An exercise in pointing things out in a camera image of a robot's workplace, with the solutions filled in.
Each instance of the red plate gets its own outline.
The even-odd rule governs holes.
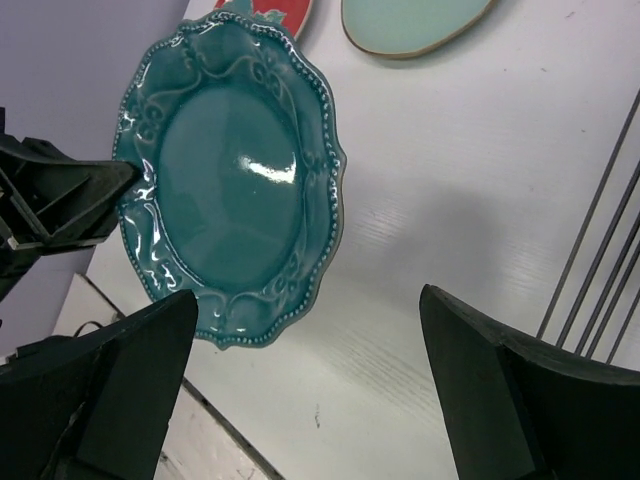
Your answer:
[[[307,21],[312,3],[313,0],[216,0],[215,8],[224,6],[258,20],[280,23],[297,37]]]

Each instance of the gray wall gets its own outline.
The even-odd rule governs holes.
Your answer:
[[[188,0],[0,1],[0,106],[6,131],[71,157],[108,159],[120,97],[145,49]],[[41,259],[0,304],[0,355],[49,335],[91,252]]]

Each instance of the plate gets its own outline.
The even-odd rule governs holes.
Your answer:
[[[457,37],[495,3],[497,0],[342,0],[342,25],[360,50],[411,58]]]
[[[313,0],[217,0],[215,8],[281,24],[294,36],[304,28]]]
[[[152,300],[191,289],[197,338],[264,346],[312,307],[340,242],[333,96],[283,27],[216,10],[153,45],[113,158],[143,178],[118,211]]]

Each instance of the white tabletop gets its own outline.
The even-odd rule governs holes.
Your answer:
[[[286,478],[456,478],[419,292],[436,284],[536,331],[640,85],[638,25],[636,0],[503,0],[445,48],[388,62],[348,42],[339,0],[315,2],[301,41],[331,84],[349,158],[342,244],[312,312],[273,345],[196,341],[186,373]],[[640,121],[569,292],[637,162],[639,133]],[[125,313],[149,302],[119,232],[88,275]],[[637,339],[634,326],[619,364],[640,366]]]

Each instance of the table surface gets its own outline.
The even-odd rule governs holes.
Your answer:
[[[193,0],[187,18],[206,9]],[[273,345],[219,352],[196,341],[186,373],[286,478],[456,478],[420,290],[436,284],[535,333],[640,85],[639,24],[636,0],[505,0],[444,48],[393,62],[348,42],[338,0],[315,2],[300,41],[331,84],[349,158],[342,244],[311,313]],[[639,133],[640,121],[551,341],[638,160]],[[149,302],[119,232],[88,275],[125,313]],[[636,323],[617,357],[633,368]]]

